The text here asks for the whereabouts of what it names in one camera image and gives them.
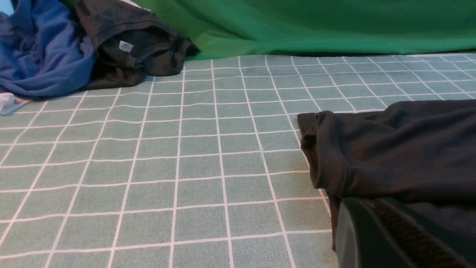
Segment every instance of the folded fabric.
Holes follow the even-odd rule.
[[[476,100],[297,119],[313,185],[329,195],[333,228],[341,198],[392,197],[476,239],[476,214],[466,209],[476,204]]]
[[[130,87],[147,75],[182,71],[198,48],[154,14],[128,0],[75,0],[74,10],[98,53],[84,90]]]
[[[392,198],[344,198],[336,253],[340,267],[474,268],[476,243]]]
[[[60,96],[83,87],[96,55],[58,0],[19,0],[0,13],[0,92]]]

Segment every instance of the black fabric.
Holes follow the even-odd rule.
[[[476,240],[476,100],[399,102],[381,112],[297,116],[315,188],[393,197]]]
[[[190,39],[181,38],[150,11],[123,1],[76,0],[74,10],[98,53],[84,90],[130,87],[147,75],[175,75],[187,56],[198,53]],[[132,50],[121,50],[121,41],[133,45]]]
[[[337,228],[341,267],[473,268],[476,243],[393,198],[344,198]]]

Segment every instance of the blue fabric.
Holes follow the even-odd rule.
[[[89,37],[58,0],[19,0],[0,12],[0,92],[66,95],[86,85],[96,61]]]

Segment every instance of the floor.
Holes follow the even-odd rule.
[[[0,267],[337,267],[296,114],[475,97],[475,54],[246,56],[30,103],[0,117]]]

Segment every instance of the clothing label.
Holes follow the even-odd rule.
[[[129,43],[126,43],[124,41],[119,42],[119,49],[125,52],[130,52],[134,45],[131,45]]]
[[[124,3],[127,3],[127,4],[129,4],[129,5],[133,5],[133,6],[135,6],[135,7],[141,9],[141,7],[140,7],[138,4],[132,2],[131,0],[121,0],[121,1],[124,2]]]

